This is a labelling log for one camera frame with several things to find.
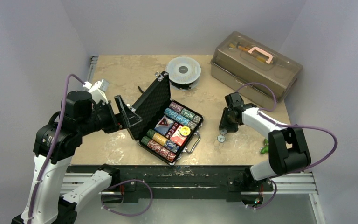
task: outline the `case handle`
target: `case handle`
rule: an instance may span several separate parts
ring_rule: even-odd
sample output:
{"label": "case handle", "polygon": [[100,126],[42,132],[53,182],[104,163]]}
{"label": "case handle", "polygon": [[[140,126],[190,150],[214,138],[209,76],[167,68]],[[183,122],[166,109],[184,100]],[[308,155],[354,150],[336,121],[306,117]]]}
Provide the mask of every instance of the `case handle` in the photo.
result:
{"label": "case handle", "polygon": [[259,48],[259,47],[252,47],[250,50],[248,50],[248,53],[253,53],[254,50],[257,50],[258,52],[262,53],[263,55],[267,56],[268,57],[268,60],[266,60],[266,63],[267,64],[271,64],[272,62],[272,59],[273,59],[273,56],[272,54],[266,52],[265,50]]}
{"label": "case handle", "polygon": [[201,135],[200,135],[200,133],[198,133],[198,131],[196,131],[194,133],[194,135],[198,136],[198,140],[194,143],[194,145],[193,145],[193,147],[192,147],[192,149],[190,151],[186,150],[186,152],[189,153],[189,154],[191,154],[194,151],[195,147],[198,145],[199,141],[201,140]]}

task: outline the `wall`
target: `wall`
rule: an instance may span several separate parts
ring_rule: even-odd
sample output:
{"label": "wall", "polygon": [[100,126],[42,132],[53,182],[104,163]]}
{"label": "wall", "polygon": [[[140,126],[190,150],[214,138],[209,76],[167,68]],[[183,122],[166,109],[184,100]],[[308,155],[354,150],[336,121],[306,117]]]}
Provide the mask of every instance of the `wall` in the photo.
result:
{"label": "wall", "polygon": [[36,131],[59,110],[66,75],[86,78],[87,63],[59,0],[0,0],[0,223],[25,207]]}
{"label": "wall", "polygon": [[[358,1],[307,1],[280,52],[304,65],[286,100],[291,122],[338,137],[336,153],[314,168],[327,222],[358,223]],[[332,140],[306,134],[316,161]]]}
{"label": "wall", "polygon": [[62,0],[92,55],[202,55],[237,30],[278,50],[305,0]]}

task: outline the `yellow button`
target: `yellow button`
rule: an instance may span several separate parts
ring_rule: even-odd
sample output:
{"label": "yellow button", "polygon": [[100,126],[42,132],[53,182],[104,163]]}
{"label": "yellow button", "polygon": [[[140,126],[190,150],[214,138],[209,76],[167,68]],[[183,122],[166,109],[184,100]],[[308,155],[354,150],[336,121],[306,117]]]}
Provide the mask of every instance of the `yellow button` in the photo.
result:
{"label": "yellow button", "polygon": [[191,132],[191,130],[190,130],[190,128],[187,127],[187,126],[183,126],[183,127],[181,127],[181,129],[180,129],[180,134],[183,135],[183,136],[188,136],[188,135],[190,135],[190,132]]}

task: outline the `beige table surface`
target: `beige table surface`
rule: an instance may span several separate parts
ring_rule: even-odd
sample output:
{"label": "beige table surface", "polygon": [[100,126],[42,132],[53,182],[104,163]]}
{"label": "beige table surface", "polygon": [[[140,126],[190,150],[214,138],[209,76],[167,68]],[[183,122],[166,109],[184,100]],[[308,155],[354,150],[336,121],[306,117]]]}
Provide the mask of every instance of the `beige table surface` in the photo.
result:
{"label": "beige table surface", "polygon": [[[114,96],[121,95],[127,104],[133,104],[141,96],[137,86],[143,90],[155,80],[156,71],[164,71],[167,63],[177,55],[164,56],[99,56],[92,83],[106,79],[110,82],[106,96],[114,104]],[[224,96],[234,92],[211,76],[210,60],[212,56],[192,55],[201,65],[199,84],[190,91],[171,88],[172,98],[204,115],[200,129],[201,141],[192,154],[183,153],[176,165],[253,165],[268,158],[260,154],[263,137],[248,126],[240,126],[237,133],[226,135],[226,141],[219,143],[218,126],[226,107]],[[250,102],[242,97],[245,103]],[[284,103],[276,110],[267,113],[283,123],[289,123]],[[197,138],[190,142],[193,145]],[[92,133],[83,138],[83,144],[76,150],[72,164],[103,163],[113,165],[166,165],[160,159],[144,150],[122,130],[112,134],[103,131]]]}

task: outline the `green toy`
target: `green toy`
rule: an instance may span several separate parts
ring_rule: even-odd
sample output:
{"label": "green toy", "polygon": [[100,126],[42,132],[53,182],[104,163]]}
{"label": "green toy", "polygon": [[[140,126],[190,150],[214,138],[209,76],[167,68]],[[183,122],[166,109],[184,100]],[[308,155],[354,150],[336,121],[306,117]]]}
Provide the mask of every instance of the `green toy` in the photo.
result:
{"label": "green toy", "polygon": [[261,154],[265,154],[265,153],[268,153],[268,140],[267,139],[264,139],[264,147],[263,148],[260,148],[260,153]]}

